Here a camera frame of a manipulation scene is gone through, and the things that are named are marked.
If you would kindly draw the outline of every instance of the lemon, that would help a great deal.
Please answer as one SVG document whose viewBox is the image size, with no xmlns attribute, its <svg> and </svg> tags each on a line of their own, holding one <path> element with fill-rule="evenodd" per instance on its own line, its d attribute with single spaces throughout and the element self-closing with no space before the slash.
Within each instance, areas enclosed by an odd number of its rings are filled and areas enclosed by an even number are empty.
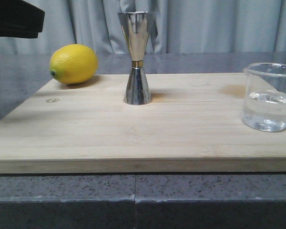
<svg viewBox="0 0 286 229">
<path fill-rule="evenodd" d="M 60 83 L 75 84 L 89 80 L 98 68 L 94 51 L 82 44 L 69 44 L 53 53 L 50 73 Z"/>
</svg>

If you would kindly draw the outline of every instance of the gold jigger band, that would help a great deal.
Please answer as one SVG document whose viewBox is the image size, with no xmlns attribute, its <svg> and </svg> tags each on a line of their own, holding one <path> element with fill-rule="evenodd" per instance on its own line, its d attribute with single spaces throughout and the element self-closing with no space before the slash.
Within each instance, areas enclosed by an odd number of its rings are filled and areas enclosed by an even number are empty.
<svg viewBox="0 0 286 229">
<path fill-rule="evenodd" d="M 132 61 L 132 67 L 133 68 L 142 68 L 143 67 L 143 61 Z"/>
</svg>

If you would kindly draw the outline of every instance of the jigger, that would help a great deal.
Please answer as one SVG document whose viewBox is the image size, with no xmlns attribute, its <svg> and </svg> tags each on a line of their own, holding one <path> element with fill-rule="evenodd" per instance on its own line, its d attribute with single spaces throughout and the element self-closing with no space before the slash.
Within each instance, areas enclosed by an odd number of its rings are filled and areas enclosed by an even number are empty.
<svg viewBox="0 0 286 229">
<path fill-rule="evenodd" d="M 151 102 L 147 79 L 143 69 L 143 58 L 151 28 L 153 12 L 118 13 L 124 38 L 132 59 L 124 102 L 132 105 L 143 105 Z"/>
</svg>

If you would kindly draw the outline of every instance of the gray curtain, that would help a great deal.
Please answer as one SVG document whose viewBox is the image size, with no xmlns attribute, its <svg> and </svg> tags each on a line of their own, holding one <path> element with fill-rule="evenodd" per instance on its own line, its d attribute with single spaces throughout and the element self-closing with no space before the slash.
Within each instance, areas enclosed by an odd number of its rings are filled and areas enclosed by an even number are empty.
<svg viewBox="0 0 286 229">
<path fill-rule="evenodd" d="M 154 11 L 147 53 L 286 51 L 286 0 L 26 0 L 45 11 L 37 39 L 0 37 L 0 53 L 81 43 L 128 53 L 117 12 Z"/>
</svg>

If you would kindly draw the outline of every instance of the wooden cutting board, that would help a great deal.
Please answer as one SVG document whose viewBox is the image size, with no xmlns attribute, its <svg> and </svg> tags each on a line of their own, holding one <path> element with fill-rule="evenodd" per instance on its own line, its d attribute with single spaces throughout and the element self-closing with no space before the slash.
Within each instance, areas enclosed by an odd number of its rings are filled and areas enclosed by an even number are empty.
<svg viewBox="0 0 286 229">
<path fill-rule="evenodd" d="M 286 171 L 286 130 L 241 121 L 243 73 L 147 79 L 142 106 L 123 102 L 128 75 L 50 81 L 0 121 L 0 173 Z"/>
</svg>

